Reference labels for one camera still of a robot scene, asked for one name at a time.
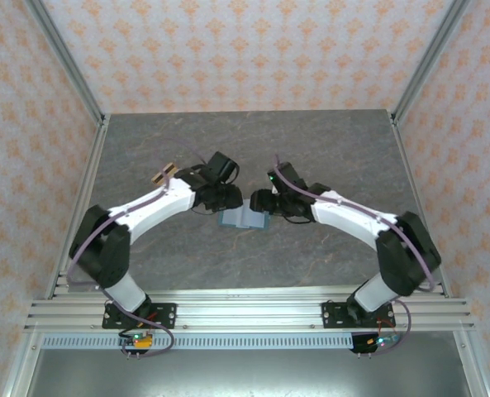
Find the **teal card holder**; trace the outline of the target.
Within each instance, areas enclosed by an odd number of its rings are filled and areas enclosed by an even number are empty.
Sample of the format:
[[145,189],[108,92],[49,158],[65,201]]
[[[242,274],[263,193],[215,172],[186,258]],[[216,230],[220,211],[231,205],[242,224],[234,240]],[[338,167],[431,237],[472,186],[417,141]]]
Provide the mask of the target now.
[[220,212],[218,223],[223,227],[264,230],[269,227],[269,219],[268,213],[252,211],[250,199],[244,199],[240,207]]

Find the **controller board with LEDs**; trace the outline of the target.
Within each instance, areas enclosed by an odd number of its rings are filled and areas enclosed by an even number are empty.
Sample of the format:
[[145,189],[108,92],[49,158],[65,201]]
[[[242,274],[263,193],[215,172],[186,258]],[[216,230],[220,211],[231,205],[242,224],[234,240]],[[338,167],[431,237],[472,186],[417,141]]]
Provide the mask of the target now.
[[372,355],[380,347],[390,347],[401,340],[397,334],[379,335],[376,332],[355,332],[352,334],[353,346],[350,349],[355,355]]
[[146,352],[153,346],[153,336],[149,332],[123,330],[118,334],[120,346],[128,352]]

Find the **steel sheet panel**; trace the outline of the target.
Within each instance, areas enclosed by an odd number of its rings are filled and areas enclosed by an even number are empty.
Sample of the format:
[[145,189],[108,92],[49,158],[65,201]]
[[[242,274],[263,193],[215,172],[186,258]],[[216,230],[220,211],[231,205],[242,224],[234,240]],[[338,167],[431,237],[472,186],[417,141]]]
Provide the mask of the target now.
[[27,397],[471,397],[456,356],[414,350],[43,351]]

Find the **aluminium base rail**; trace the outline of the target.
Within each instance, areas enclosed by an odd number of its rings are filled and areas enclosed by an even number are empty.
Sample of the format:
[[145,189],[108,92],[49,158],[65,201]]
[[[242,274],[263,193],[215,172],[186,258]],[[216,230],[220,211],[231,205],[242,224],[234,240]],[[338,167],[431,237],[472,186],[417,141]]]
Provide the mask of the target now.
[[[320,332],[321,304],[342,302],[353,286],[311,286],[258,289],[183,289],[151,291],[157,303],[177,304],[176,330],[185,332]],[[37,332],[98,330],[105,298],[99,293],[61,289],[52,299],[32,303],[25,327]],[[416,332],[460,331],[475,328],[466,299],[415,292],[393,306],[396,329],[410,323]]]

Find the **aluminium table side rail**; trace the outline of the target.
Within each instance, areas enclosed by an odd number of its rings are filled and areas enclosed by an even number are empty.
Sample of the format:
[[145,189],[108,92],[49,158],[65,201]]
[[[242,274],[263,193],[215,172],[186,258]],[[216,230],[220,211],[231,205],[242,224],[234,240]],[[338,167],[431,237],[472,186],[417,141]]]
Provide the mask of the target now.
[[[401,136],[401,132],[399,130],[398,122],[397,122],[395,116],[391,112],[388,113],[388,116],[389,116],[390,123],[392,126],[393,134],[394,134],[396,142],[397,142],[398,150],[401,154],[402,162],[403,162],[405,170],[407,172],[407,177],[408,177],[411,189],[412,189],[413,197],[414,197],[415,202],[416,202],[417,212],[418,212],[424,226],[427,229],[429,229],[427,222],[426,222],[426,216],[425,216],[424,211],[423,211],[421,197],[419,195],[419,192],[418,192],[418,189],[416,186],[416,181],[414,179],[412,167],[411,167],[410,162],[408,160],[406,148],[405,148],[402,136]],[[446,299],[451,298],[452,294],[449,292],[449,290],[446,286],[446,283],[445,283],[446,282],[446,274],[444,273],[444,271],[441,267],[439,267],[435,271],[435,281],[437,282],[437,285],[442,288],[442,294],[444,295],[444,297]]]
[[105,114],[102,120],[99,121],[92,145],[89,148],[87,161],[78,185],[78,191],[74,202],[72,215],[69,220],[66,236],[57,255],[57,259],[55,260],[54,268],[44,295],[44,298],[47,300],[54,297],[58,278],[61,275],[64,275],[71,266],[69,250],[92,196],[94,180],[98,171],[98,165],[110,119],[111,114]]

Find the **aluminium frame post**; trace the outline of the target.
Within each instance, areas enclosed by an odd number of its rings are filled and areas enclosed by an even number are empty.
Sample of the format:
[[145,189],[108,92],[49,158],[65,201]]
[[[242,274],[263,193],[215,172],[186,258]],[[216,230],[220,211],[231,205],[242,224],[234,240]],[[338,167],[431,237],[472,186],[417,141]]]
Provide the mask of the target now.
[[440,53],[445,48],[447,41],[452,36],[454,29],[459,24],[462,15],[469,6],[471,0],[452,0],[448,11],[443,17],[439,27],[433,35],[421,61],[410,78],[397,106],[390,113],[392,124],[397,126],[405,117],[422,85],[435,66]]
[[23,1],[31,12],[31,15],[36,19],[39,28],[43,31],[47,42],[61,63],[64,72],[74,86],[89,115],[97,125],[101,125],[105,115],[99,107],[97,99],[89,88],[83,73],[75,62],[67,43],[59,32],[43,0]]

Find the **aluminium frame leg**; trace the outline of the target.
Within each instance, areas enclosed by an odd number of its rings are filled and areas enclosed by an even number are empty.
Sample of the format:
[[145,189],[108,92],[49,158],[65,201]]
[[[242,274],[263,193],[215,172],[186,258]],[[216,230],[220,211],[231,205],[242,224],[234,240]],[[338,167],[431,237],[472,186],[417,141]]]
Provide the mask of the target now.
[[490,380],[475,331],[453,331],[471,397],[490,397]]
[[17,346],[2,397],[27,397],[43,342],[41,332],[25,332]]

